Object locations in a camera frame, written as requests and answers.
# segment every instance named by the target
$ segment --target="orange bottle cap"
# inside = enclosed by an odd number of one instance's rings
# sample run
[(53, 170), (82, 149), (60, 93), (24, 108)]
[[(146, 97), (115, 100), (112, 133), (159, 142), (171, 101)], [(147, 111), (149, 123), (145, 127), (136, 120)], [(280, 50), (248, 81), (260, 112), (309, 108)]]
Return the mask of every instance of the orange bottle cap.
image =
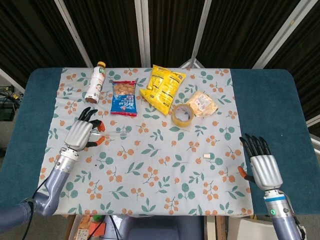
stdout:
[(99, 65), (106, 68), (106, 64), (103, 61), (98, 61), (97, 66), (99, 66)]

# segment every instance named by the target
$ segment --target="metal frame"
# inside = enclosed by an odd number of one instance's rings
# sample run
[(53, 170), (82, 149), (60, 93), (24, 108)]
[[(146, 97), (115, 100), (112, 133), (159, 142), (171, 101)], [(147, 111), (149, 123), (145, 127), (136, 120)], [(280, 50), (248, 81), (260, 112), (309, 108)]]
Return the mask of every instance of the metal frame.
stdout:
[(317, 123), (320, 123), (320, 114), (306, 121), (306, 126), (309, 128)]
[(311, 142), (316, 154), (320, 155), (320, 137), (310, 134)]
[[(186, 61), (184, 64), (182, 64), (179, 68), (180, 69), (191, 68), (191, 58), (188, 61)], [(193, 68), (204, 69), (205, 67), (195, 58), (193, 61)]]
[(199, 27), (198, 27), (198, 31), (196, 32), (196, 37), (195, 37), (193, 50), (192, 50), (192, 55), (191, 55), (191, 59), (190, 59), (190, 68), (193, 68), (194, 64), (195, 64), (195, 60), (196, 60), (196, 56), (198, 54), (198, 50), (199, 50), (199, 47), (200, 47), (201, 39), (202, 39), (202, 36), (204, 34), (204, 30), (205, 30), (205, 26), (206, 26), (208, 14), (209, 14), (211, 2), (212, 2), (212, 0), (205, 0), (204, 1), (202, 14), (201, 14), (200, 22), (199, 22)]
[(136, 26), (138, 31), (141, 67), (151, 67), (149, 9), (147, 0), (134, 0)]
[(10, 77), (5, 71), (0, 68), (0, 76), (11, 83), (16, 89), (18, 89), (21, 93), (25, 93), (25, 89), (17, 83), (12, 77)]
[(70, 16), (69, 12), (68, 12), (68, 9), (67, 9), (67, 7), (65, 5), (64, 0), (54, 0), (54, 3), (56, 4), (56, 6), (57, 6), (57, 8), (58, 8), (58, 10), (59, 10), (64, 22), (65, 22), (67, 28), (69, 29), (69, 32), (70, 32), (70, 34), (71, 34), (71, 36), (72, 36), (77, 48), (79, 49), (79, 52), (80, 52), (80, 54), (81, 54), (81, 56), (82, 56), (82, 58), (83, 58), (83, 60), (84, 60), (84, 62), (86, 64), (86, 66), (88, 68), (93, 68), (94, 66), (93, 66), (93, 64), (92, 64), (92, 62), (91, 62), (91, 60), (90, 60), (90, 58), (88, 56), (88, 53), (87, 53), (87, 51), (85, 49), (85, 46), (83, 45), (83, 43), (81, 41), (81, 38), (80, 38), (80, 36), (78, 34), (78, 31), (76, 29), (76, 26), (75, 26), (74, 22), (72, 21), (72, 18)]
[(301, 23), (301, 21), (305, 18), (317, 1), (318, 0), (301, 0), (297, 4), (272, 41), (266, 47), (262, 55), (256, 61), (252, 67), (253, 69), (263, 69), (268, 64), (268, 62), (272, 59), (272, 57), (276, 54), (288, 37), (293, 33), (293, 31)]

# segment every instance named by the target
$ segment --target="table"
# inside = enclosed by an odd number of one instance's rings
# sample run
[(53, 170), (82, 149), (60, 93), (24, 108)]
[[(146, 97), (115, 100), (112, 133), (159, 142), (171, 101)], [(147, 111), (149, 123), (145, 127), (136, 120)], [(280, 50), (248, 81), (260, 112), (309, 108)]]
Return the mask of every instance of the table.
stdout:
[[(1, 207), (18, 203), (36, 188), (61, 72), (61, 68), (44, 68), (30, 76), (0, 173)], [(281, 189), (290, 196), (295, 211), (318, 213), (319, 187), (313, 183), (319, 181), (319, 166), (291, 75), (285, 70), (251, 69), (232, 69), (231, 75), (241, 132), (269, 142), (282, 173)], [(263, 192), (252, 185), (251, 192), (254, 212), (266, 214)]]

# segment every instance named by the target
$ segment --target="blue snack bag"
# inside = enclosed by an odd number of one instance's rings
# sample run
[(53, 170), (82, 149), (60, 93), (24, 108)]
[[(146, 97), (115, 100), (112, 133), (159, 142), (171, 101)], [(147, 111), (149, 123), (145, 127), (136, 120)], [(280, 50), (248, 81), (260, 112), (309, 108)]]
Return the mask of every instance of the blue snack bag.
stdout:
[(137, 116), (136, 81), (112, 81), (113, 97), (111, 114)]

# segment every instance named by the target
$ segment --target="plastic bottle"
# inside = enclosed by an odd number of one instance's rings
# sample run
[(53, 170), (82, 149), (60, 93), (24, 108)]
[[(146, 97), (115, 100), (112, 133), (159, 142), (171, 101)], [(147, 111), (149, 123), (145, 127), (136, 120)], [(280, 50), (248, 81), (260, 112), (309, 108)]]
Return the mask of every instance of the plastic bottle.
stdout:
[(105, 68), (106, 64), (103, 61), (99, 61), (96, 67), (93, 69), (89, 88), (84, 96), (88, 103), (97, 104), (99, 102), (102, 85), (104, 84), (106, 78)]

